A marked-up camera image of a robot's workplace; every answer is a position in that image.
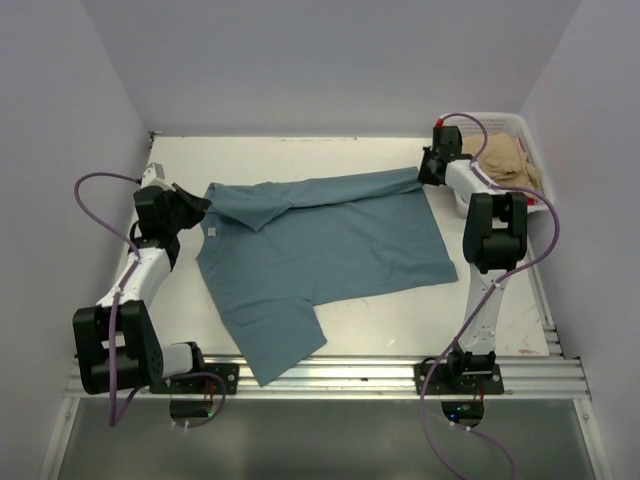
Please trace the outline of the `blue t shirt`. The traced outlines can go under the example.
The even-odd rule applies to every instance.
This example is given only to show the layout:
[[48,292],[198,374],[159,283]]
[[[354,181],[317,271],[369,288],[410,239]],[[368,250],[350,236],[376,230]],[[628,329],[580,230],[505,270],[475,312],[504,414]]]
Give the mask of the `blue t shirt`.
[[414,167],[205,196],[199,269],[260,385],[325,344],[316,306],[457,280]]

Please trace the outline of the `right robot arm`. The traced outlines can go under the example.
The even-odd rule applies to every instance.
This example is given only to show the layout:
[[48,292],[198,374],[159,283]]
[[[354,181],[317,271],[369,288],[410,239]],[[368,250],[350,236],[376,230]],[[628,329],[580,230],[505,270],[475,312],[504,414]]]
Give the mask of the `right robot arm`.
[[494,380],[496,327],[506,283],[499,278],[516,269],[526,254],[528,198],[491,185],[464,154],[458,127],[438,121],[432,145],[424,149],[418,179],[445,185],[467,203],[463,255],[470,267],[467,328],[454,341],[446,359],[426,373],[429,393],[470,392]]

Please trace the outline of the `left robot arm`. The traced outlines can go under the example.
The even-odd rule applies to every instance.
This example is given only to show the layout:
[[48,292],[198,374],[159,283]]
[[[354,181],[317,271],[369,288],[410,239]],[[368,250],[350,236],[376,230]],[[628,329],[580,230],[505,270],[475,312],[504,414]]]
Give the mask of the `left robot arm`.
[[123,237],[125,269],[96,305],[77,310],[72,319],[82,385],[96,395],[110,391],[112,378],[117,391],[172,378],[185,392],[197,392],[208,379],[200,348],[194,341],[163,346],[149,307],[174,270],[178,234],[197,226],[211,202],[177,184],[142,187],[133,199],[138,219]]

